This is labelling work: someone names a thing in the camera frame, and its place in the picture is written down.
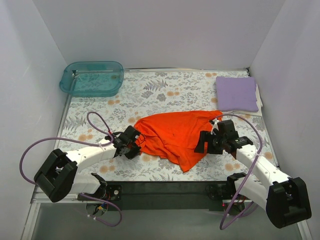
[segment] orange fabric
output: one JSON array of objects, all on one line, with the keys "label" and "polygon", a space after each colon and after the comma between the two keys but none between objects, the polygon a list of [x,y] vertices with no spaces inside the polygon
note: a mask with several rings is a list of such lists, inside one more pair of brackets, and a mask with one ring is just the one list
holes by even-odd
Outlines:
[{"label": "orange fabric", "polygon": [[211,131],[209,120],[221,114],[220,111],[184,111],[141,118],[134,125],[144,135],[137,144],[142,152],[169,159],[187,172],[206,155],[194,152],[200,131]]}]

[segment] floral tablecloth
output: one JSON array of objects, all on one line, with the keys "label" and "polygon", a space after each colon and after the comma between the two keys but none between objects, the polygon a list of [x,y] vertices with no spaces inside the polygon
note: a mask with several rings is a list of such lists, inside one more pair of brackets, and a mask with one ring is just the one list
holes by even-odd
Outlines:
[{"label": "floral tablecloth", "polygon": [[[126,71],[119,93],[113,97],[73,97],[67,108],[61,136],[97,143],[104,136],[94,130],[86,120],[89,111],[100,113],[112,131],[123,131],[140,118],[158,113],[191,110],[217,110],[216,77],[247,77],[246,71]],[[242,115],[258,130],[263,139],[262,153],[275,165],[270,142],[263,120],[258,116]],[[92,115],[92,122],[99,128],[104,124]],[[233,117],[240,136],[249,137],[258,147],[258,137],[250,126]],[[84,146],[59,142],[63,151]],[[134,159],[119,156],[103,160],[82,171],[98,173],[107,181],[225,181],[227,176],[248,169],[231,155],[206,155],[190,171],[167,159],[142,154]]]}]

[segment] blue transparent basket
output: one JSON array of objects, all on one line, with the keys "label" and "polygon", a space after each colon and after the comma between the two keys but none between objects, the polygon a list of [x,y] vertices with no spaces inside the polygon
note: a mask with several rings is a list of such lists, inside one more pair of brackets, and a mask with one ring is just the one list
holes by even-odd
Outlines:
[{"label": "blue transparent basket", "polygon": [[79,61],[63,71],[60,89],[73,97],[112,97],[124,81],[124,68],[116,61]]}]

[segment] purple square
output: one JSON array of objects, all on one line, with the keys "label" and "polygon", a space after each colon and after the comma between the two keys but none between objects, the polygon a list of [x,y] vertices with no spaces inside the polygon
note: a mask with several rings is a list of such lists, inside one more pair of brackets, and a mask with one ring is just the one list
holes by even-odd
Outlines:
[{"label": "purple square", "polygon": [[216,78],[218,110],[258,112],[254,77]]}]

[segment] plastic container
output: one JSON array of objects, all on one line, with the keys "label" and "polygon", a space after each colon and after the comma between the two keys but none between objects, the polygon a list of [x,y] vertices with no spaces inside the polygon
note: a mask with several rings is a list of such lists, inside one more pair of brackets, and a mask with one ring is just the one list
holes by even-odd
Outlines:
[{"label": "plastic container", "polygon": [[124,68],[116,61],[79,61],[63,71],[60,89],[73,97],[112,97],[124,81]]}]

